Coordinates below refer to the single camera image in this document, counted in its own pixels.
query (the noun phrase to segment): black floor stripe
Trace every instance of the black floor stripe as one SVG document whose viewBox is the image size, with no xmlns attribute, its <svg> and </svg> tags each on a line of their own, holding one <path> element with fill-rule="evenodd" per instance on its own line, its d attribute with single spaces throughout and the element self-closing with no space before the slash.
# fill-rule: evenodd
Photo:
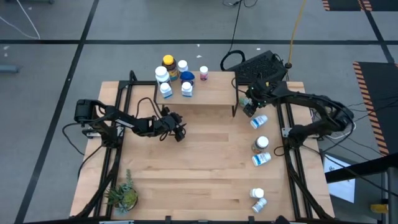
<svg viewBox="0 0 398 224">
<path fill-rule="evenodd" d="M 372 13 L 370 11 L 365 10 L 365 14 L 366 14 L 366 17 L 368 18 L 368 21 L 372 27 L 374 35 L 376 35 L 377 40 L 380 41 L 380 43 L 381 43 L 381 49 L 383 51 L 384 56 L 387 59 L 387 62 L 394 63 L 394 58 L 392 57 L 384 39 L 383 39 L 383 36 L 381 35 L 380 30 L 377 27 L 376 21 L 374 20 Z"/>
<path fill-rule="evenodd" d="M 0 40 L 0 44 L 79 44 L 80 40 Z"/>
<path fill-rule="evenodd" d="M 0 44 L 79 44 L 80 40 L 0 40 Z M 295 40 L 295 45 L 398 45 L 398 40 Z M 84 44 L 157 45 L 157 44 L 231 44 L 230 39 L 197 40 L 85 40 Z M 234 44 L 289 45 L 290 40 L 234 40 Z"/>
<path fill-rule="evenodd" d="M 83 33 L 80 38 L 80 43 L 76 49 L 75 56 L 73 57 L 73 60 L 72 60 L 72 64 L 70 65 L 68 75 L 65 79 L 65 83 L 63 84 L 60 98 L 58 99 L 57 107 L 55 108 L 54 115 L 51 119 L 49 130 L 47 131 L 43 146 L 40 150 L 39 158 L 37 159 L 32 176 L 30 177 L 30 181 L 27 186 L 24 198 L 22 199 L 21 206 L 19 207 L 18 214 L 17 214 L 16 220 L 15 220 L 16 224 L 23 223 L 25 220 L 25 216 L 26 216 L 27 210 L 29 208 L 30 202 L 32 200 L 33 193 L 36 189 L 37 182 L 40 177 L 40 173 L 42 172 L 44 161 L 45 161 L 45 158 L 47 157 L 47 153 L 49 151 L 50 144 L 51 144 L 55 129 L 57 127 L 63 105 L 65 104 L 65 99 L 67 97 L 67 93 L 68 93 L 70 84 L 72 82 L 72 78 L 75 73 L 76 66 L 79 62 L 81 51 L 83 50 L 84 40 L 87 38 L 87 34 L 90 29 L 91 22 L 93 21 L 94 14 L 95 14 L 95 11 L 96 11 L 96 8 L 98 5 L 98 1 L 99 0 L 93 1 L 91 11 L 88 15 L 85 28 L 84 28 Z"/>
</svg>

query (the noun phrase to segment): succulent plant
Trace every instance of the succulent plant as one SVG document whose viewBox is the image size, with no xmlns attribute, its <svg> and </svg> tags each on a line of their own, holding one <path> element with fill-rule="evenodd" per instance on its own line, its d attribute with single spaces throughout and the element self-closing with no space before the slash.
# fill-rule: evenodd
<svg viewBox="0 0 398 224">
<path fill-rule="evenodd" d="M 127 183 L 107 190 L 105 197 L 108 205 L 113 205 L 119 214 L 127 213 L 138 200 L 138 194 L 132 187 L 131 172 L 127 169 Z"/>
</svg>

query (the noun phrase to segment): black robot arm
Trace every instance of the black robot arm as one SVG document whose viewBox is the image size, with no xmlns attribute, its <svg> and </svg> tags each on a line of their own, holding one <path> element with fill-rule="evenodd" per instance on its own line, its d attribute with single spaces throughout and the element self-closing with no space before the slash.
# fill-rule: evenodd
<svg viewBox="0 0 398 224">
<path fill-rule="evenodd" d="M 353 124 L 354 114 L 342 103 L 333 101 L 327 96 L 311 95 L 288 90 L 286 82 L 269 83 L 258 79 L 248 86 L 246 96 L 251 99 L 243 109 L 251 117 L 257 108 L 278 103 L 313 108 L 320 115 L 320 120 L 306 126 L 296 124 L 289 130 L 287 139 L 291 147 L 300 147 L 304 140 L 313 134 L 320 137 L 333 132 L 344 131 Z"/>
<path fill-rule="evenodd" d="M 99 117 L 97 109 L 103 114 Z M 91 126 L 91 132 L 101 135 L 103 145 L 106 147 L 117 147 L 118 129 L 108 126 L 105 121 L 114 121 L 120 126 L 131 128 L 138 136 L 155 137 L 165 133 L 174 132 L 177 142 L 185 137 L 183 131 L 182 117 L 177 113 L 170 112 L 166 107 L 161 111 L 161 118 L 151 116 L 148 118 L 135 118 L 123 113 L 115 106 L 108 106 L 98 100 L 78 100 L 76 104 L 74 120 L 82 125 Z"/>
</svg>

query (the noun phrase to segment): raised wooden platform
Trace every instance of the raised wooden platform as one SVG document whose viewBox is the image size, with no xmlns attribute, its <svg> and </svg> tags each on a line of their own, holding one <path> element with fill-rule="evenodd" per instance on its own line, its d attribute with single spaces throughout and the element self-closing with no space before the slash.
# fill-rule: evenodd
<svg viewBox="0 0 398 224">
<path fill-rule="evenodd" d="M 156 103 L 160 105 L 236 105 L 236 90 L 231 81 L 234 72 L 209 72 L 206 81 L 200 80 L 200 72 L 192 72 L 195 76 L 193 96 L 184 97 L 181 94 L 181 80 L 172 82 L 173 96 L 163 98 L 157 91 Z"/>
</svg>

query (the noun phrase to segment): concrete floor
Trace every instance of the concrete floor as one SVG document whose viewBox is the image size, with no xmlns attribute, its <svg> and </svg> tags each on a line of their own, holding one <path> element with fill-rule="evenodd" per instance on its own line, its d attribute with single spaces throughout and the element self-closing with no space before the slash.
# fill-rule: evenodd
<svg viewBox="0 0 398 224">
<path fill-rule="evenodd" d="M 79 40 L 94 0 L 22 1 L 44 40 Z M 259 0 L 253 8 L 241 9 L 236 39 L 289 40 L 301 2 Z M 101 82 L 125 80 L 134 70 L 140 80 L 153 80 L 162 56 L 172 54 L 188 61 L 190 68 L 207 65 L 220 69 L 220 60 L 229 49 L 206 40 L 231 38 L 237 8 L 221 0 L 99 0 L 88 40 L 198 40 L 191 44 L 86 44 L 72 80 L 65 80 L 76 52 L 76 44 L 0 44 L 0 63 L 22 66 L 16 75 L 0 75 L 0 209 L 1 223 L 13 223 L 42 149 L 61 90 L 71 82 L 43 169 L 25 216 L 25 222 L 67 218 L 76 187 L 76 173 L 82 157 L 67 143 L 61 128 L 73 122 L 75 103 L 80 98 L 96 99 Z M 372 12 L 385 40 L 398 40 L 398 12 Z M 19 6 L 0 2 L 0 16 L 34 35 Z M 1 40 L 24 40 L 12 27 L 0 22 Z M 377 40 L 364 12 L 326 12 L 321 0 L 309 1 L 298 27 L 298 40 Z M 284 60 L 289 45 L 236 44 L 246 58 L 263 51 L 278 53 Z M 398 46 L 389 45 L 394 58 Z M 346 105 L 362 102 L 352 63 L 387 62 L 379 45 L 295 45 L 290 79 L 303 81 L 308 93 L 327 95 Z M 239 62 L 231 57 L 230 67 Z M 73 142 L 84 150 L 87 140 L 79 128 L 70 128 Z M 377 149 L 368 119 L 357 123 L 352 138 Z M 320 147 L 328 147 L 327 140 Z M 351 141 L 342 145 L 367 159 L 379 155 Z M 340 147 L 331 153 L 351 161 L 360 158 Z M 334 202 L 337 217 L 357 222 L 373 221 L 362 214 L 347 214 Z"/>
</svg>

